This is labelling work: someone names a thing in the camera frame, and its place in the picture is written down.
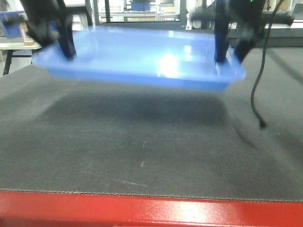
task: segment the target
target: blue plastic tray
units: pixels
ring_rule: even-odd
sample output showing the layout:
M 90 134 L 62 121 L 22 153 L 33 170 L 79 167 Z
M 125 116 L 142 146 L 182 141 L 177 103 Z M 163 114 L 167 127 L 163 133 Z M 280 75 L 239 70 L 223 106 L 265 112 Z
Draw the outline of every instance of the blue plastic tray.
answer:
M 75 33 L 74 41 L 73 60 L 53 44 L 35 53 L 33 63 L 56 78 L 212 91 L 245 77 L 231 54 L 215 64 L 213 35 L 100 27 Z
M 21 30 L 20 30 L 20 24 L 15 24 L 11 26 L 4 26 L 3 20 L 7 20 L 11 16 L 17 16 L 19 14 L 25 13 L 24 11 L 4 11 L 0 12 L 0 24 L 3 28 L 4 35 L 7 38 L 16 38 L 16 37 L 22 37 Z

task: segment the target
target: red metal frame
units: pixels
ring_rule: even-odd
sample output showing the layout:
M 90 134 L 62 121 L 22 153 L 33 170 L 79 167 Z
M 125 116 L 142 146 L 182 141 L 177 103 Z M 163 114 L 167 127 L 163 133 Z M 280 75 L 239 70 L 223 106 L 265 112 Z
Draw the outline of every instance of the red metal frame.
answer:
M 303 203 L 0 191 L 0 227 L 302 227 Z

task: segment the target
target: blue bin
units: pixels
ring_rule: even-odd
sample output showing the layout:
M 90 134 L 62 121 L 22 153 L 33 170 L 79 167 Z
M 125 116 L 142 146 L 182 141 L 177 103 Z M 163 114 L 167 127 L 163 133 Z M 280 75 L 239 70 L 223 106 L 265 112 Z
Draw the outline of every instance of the blue bin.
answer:
M 24 11 L 5 11 L 0 12 L 0 20 L 1 20 L 1 26 L 4 31 L 4 35 L 7 38 L 16 38 L 16 37 L 22 37 L 21 30 L 20 30 L 20 24 L 14 24 L 11 26 L 4 26 L 2 21 L 8 20 L 10 17 L 18 16 L 19 14 L 25 13 Z
M 58 43 L 33 56 L 55 78 L 224 91 L 245 77 L 230 51 L 214 62 L 214 35 L 98 27 L 74 34 L 77 55 L 65 58 Z
M 151 4 L 143 2 L 131 2 L 131 10 L 133 11 L 150 11 Z

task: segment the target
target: black metal frame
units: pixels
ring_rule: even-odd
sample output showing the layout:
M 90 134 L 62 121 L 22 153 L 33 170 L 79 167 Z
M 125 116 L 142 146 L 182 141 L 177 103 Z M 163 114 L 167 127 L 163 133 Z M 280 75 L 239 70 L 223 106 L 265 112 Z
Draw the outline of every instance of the black metal frame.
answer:
M 31 58 L 32 55 L 36 52 L 36 50 L 31 50 L 32 55 L 24 55 L 24 54 L 14 55 L 14 51 L 18 51 L 18 50 L 8 50 L 8 53 L 6 55 L 6 60 L 5 60 L 5 66 L 4 66 L 4 70 L 3 70 L 3 74 L 2 74 L 3 76 L 9 74 L 9 69 L 10 69 L 12 58 Z

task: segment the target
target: gray conveyor belt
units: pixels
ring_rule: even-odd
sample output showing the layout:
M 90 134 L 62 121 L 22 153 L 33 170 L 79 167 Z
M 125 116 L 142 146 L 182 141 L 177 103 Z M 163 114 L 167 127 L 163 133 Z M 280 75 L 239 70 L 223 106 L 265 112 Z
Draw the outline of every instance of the gray conveyor belt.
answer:
M 222 94 L 53 79 L 28 66 L 0 78 L 0 189 L 303 201 L 303 49 L 261 50 Z

